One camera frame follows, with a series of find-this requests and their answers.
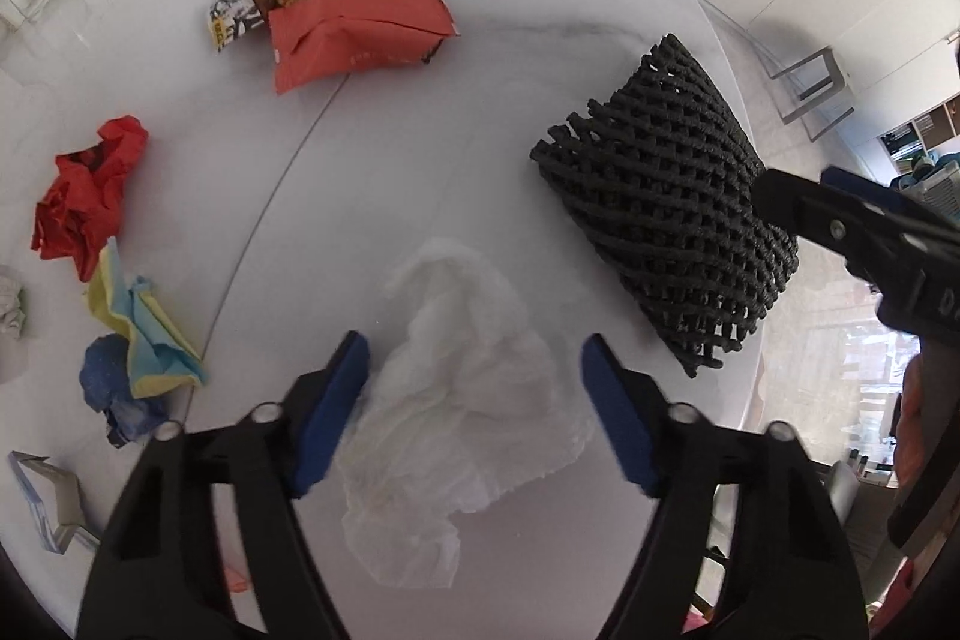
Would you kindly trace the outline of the white tissue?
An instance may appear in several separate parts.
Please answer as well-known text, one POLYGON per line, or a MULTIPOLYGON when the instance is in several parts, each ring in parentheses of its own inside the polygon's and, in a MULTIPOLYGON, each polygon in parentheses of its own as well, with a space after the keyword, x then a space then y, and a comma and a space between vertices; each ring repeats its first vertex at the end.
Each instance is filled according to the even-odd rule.
POLYGON ((364 386, 338 448, 347 548, 379 585, 454 581, 454 517, 573 464, 594 425, 586 398, 480 253, 431 239, 387 296, 405 336, 364 386))

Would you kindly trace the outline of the black mesh basket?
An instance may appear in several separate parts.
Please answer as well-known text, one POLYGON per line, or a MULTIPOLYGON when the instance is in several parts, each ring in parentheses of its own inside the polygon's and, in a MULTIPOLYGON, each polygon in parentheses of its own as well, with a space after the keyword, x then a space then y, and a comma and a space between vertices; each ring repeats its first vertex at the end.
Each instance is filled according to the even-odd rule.
POLYGON ((765 164, 674 34, 530 157, 686 375, 721 369, 799 268, 796 237, 755 213, 765 164))

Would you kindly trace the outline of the red paper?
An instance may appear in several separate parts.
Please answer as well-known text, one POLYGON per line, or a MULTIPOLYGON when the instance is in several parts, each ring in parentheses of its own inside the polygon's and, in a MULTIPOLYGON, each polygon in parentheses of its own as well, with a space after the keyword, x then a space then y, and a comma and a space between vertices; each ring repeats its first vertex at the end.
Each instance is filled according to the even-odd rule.
POLYGON ((34 208, 31 248, 43 260, 70 259, 87 283, 110 237, 121 232, 124 191, 149 133, 133 115, 98 128, 99 142, 55 156, 57 175, 34 208))

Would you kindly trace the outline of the metal stool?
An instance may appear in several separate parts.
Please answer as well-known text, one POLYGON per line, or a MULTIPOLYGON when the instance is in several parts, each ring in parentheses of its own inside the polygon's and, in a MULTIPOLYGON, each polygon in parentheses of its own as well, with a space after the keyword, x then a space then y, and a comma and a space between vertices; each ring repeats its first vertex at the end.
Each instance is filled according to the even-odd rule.
POLYGON ((856 112, 848 75, 832 47, 771 71, 768 80, 794 88, 793 107, 781 113, 781 122, 785 127, 799 125, 811 143, 823 140, 856 112))

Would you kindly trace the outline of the yellow blue crumpled paper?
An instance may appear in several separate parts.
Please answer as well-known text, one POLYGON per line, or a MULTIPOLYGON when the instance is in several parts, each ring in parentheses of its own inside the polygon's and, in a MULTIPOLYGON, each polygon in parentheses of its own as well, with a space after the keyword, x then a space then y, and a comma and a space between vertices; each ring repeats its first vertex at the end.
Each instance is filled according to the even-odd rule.
POLYGON ((199 351, 164 312, 153 283, 143 276, 127 281, 116 237, 99 252, 85 298, 91 315, 127 341, 124 364, 133 398, 205 385, 199 351))

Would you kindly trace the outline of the dark blue crumpled paper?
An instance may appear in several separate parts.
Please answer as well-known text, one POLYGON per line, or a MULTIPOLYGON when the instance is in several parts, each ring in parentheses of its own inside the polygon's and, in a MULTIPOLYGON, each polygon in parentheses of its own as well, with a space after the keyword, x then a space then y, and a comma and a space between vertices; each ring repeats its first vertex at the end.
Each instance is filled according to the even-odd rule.
POLYGON ((86 406, 104 416, 107 442, 114 448, 142 440, 167 421, 161 398, 133 398, 127 349, 128 341, 121 335, 95 339, 86 348, 78 375, 86 406))

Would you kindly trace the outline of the blue printed carton box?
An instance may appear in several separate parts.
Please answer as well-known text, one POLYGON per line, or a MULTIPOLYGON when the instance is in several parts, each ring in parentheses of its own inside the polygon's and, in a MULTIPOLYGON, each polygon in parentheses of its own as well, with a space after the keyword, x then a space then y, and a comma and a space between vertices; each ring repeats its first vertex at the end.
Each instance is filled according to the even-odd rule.
POLYGON ((64 555, 76 542, 88 551, 99 548, 99 534, 86 520, 80 481, 47 456, 10 452, 8 466, 26 500, 41 548, 64 555))

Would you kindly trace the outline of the small grey crumpled paper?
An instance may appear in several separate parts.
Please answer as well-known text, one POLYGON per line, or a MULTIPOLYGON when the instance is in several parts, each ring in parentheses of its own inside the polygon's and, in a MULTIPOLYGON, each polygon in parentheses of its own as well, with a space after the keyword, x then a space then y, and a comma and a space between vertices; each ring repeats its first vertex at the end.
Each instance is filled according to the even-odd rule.
POLYGON ((25 288, 10 268, 0 271, 0 331, 3 336, 20 339, 25 328, 25 288))

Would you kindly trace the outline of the red paper packet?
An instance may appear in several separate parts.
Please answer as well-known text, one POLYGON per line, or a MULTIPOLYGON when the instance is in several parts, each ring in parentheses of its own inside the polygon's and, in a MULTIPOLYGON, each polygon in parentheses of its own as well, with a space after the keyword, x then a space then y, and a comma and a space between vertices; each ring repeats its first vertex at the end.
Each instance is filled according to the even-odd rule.
POLYGON ((277 94, 345 73, 423 64, 457 35, 444 0, 298 0, 268 15, 277 94))

